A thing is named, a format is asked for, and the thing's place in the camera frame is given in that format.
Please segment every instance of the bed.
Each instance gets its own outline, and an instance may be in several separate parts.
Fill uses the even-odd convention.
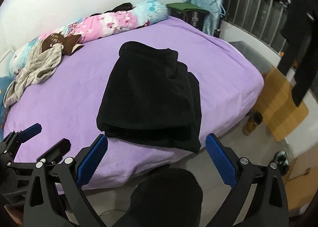
[[[101,133],[96,116],[121,45],[138,41],[179,52],[200,83],[202,122],[199,140],[226,133],[252,108],[263,88],[257,69],[234,47],[208,36],[177,18],[88,42],[74,55],[64,56],[54,75],[27,87],[11,107],[4,136],[40,123],[42,133],[21,146],[15,161],[34,162],[62,138],[71,141],[74,157]],[[176,162],[190,152],[176,148],[136,145],[109,138],[109,148],[85,189],[110,188],[153,168]]]

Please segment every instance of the black trousers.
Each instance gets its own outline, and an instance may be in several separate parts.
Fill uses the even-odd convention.
[[[162,169],[141,182],[130,206],[113,227],[197,227],[202,189],[184,169]]]

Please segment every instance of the gray garment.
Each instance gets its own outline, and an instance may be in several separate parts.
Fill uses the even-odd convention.
[[[4,95],[4,106],[8,108],[21,99],[26,87],[45,81],[55,72],[62,59],[62,44],[41,53],[42,42],[38,41],[30,50],[25,67],[13,81]]]

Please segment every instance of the blue gripper pad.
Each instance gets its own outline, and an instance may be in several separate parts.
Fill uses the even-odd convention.
[[[101,163],[101,160],[108,149],[108,140],[104,135],[99,135],[98,140],[96,140],[94,143],[95,144],[93,147],[87,147],[90,148],[89,153],[77,166],[76,185],[80,188],[90,182],[99,163]]]
[[[206,137],[206,150],[224,184],[231,186],[233,189],[237,183],[236,168],[211,134]]]
[[[25,129],[19,134],[18,141],[20,143],[25,143],[26,141],[30,140],[31,138],[35,137],[39,133],[42,132],[42,126],[39,123],[36,123],[29,128]]]

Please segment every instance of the tiled floor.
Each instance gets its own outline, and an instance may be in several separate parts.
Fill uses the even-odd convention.
[[[274,140],[264,124],[258,126],[250,136],[245,136],[241,129],[246,121],[247,117],[222,136],[220,141],[225,146],[231,147],[238,157],[247,157],[253,164],[268,165],[274,154],[284,149],[283,145]],[[204,197],[200,227],[206,226],[220,208],[230,191],[230,187],[223,184],[206,150],[201,151],[198,155],[190,155],[174,163],[172,167],[184,168],[191,171],[202,187]],[[93,190],[85,193],[95,211],[101,216],[105,224],[110,227],[127,210],[131,193],[144,178],[132,179],[123,187],[108,190]],[[236,223],[244,219],[252,201],[255,187],[256,185],[252,185]],[[74,216],[71,214],[69,214],[69,217],[70,219],[74,219]]]

